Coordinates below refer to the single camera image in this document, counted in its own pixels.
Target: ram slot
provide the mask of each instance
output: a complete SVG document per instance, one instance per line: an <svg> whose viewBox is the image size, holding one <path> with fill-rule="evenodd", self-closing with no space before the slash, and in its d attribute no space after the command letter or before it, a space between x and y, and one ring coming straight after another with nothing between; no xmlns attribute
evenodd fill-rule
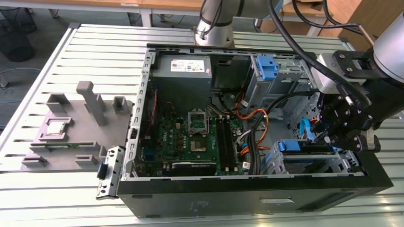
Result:
<svg viewBox="0 0 404 227"><path fill-rule="evenodd" d="M218 145L219 145L219 156L220 156L220 169L226 171L228 167L227 163L227 153L226 153L226 139L224 139L224 128L223 128L223 120L216 119L216 130L218 130Z"/></svg>
<svg viewBox="0 0 404 227"><path fill-rule="evenodd" d="M227 164L231 171L235 170L236 160L235 160L235 150L234 150L234 140L232 140L232 129L230 127L230 120L224 120L224 141L226 141L226 156Z"/></svg>

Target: blue drive bay latch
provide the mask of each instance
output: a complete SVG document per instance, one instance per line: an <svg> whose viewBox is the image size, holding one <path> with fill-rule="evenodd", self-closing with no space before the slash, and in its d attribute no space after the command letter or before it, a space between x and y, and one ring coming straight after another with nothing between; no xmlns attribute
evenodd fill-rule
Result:
<svg viewBox="0 0 404 227"><path fill-rule="evenodd" d="M258 56L259 68L262 70L263 80L275 80L278 75L278 63L272 56Z"/></svg>

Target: motherboard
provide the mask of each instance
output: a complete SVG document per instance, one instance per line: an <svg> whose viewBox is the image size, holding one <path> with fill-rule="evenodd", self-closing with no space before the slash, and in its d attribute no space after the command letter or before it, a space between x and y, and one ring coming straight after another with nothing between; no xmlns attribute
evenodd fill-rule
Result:
<svg viewBox="0 0 404 227"><path fill-rule="evenodd" d="M143 146L143 172L148 176L243 175L240 134L242 121L226 116L162 117L156 139Z"/></svg>

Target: floor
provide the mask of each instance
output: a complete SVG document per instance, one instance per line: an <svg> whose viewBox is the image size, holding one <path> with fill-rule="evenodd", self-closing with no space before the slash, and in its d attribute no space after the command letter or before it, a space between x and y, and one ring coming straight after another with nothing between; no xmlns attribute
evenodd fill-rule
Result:
<svg viewBox="0 0 404 227"><path fill-rule="evenodd" d="M54 49L60 41L60 38L67 30L70 23L80 22L86 24L120 25L130 26L128 14L116 12L94 12L78 10L60 10L59 18L54 19L47 9L34 9L34 20L38 30L28 34L31 45L36 50L36 54L28 61L15 63L7 60L0 54L0 72L11 68L39 68L42 69L47 63ZM142 26L139 14L131 15L132 23ZM167 22L160 22L160 17L154 16L155 27L192 28L199 22L199 17L195 16L172 16L167 18ZM252 19L234 20L234 30L243 32L255 32ZM3 74L4 79L10 82L8 89L0 89L0 133L14 115L19 106L19 101L23 100L26 93L38 77L36 70L14 70Z"/></svg>

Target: power supply label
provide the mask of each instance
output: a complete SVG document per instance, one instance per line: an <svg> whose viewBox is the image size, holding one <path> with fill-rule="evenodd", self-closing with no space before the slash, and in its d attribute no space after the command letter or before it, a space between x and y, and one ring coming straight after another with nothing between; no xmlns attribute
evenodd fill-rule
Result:
<svg viewBox="0 0 404 227"><path fill-rule="evenodd" d="M172 60L172 72L204 72L203 60Z"/></svg>

